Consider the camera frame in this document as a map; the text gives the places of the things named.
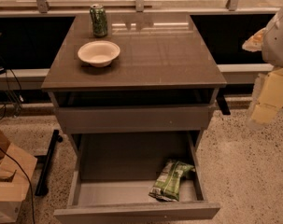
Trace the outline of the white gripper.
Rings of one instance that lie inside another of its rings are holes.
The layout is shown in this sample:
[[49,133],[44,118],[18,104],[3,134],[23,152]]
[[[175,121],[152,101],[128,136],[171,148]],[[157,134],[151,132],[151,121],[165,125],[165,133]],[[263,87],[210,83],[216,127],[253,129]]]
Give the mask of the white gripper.
[[[261,51],[264,31],[262,28],[247,39],[242,49],[250,52]],[[258,130],[266,126],[282,107],[283,68],[275,68],[267,75],[258,74],[249,106],[249,127]]]

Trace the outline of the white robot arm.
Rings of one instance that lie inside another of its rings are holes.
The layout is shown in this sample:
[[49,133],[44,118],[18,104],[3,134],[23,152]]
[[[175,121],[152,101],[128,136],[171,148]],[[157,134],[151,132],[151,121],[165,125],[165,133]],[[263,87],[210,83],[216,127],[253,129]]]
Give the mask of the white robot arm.
[[242,49],[260,51],[262,59],[274,67],[255,79],[247,126],[258,130],[268,125],[283,107],[283,6],[264,28],[244,42]]

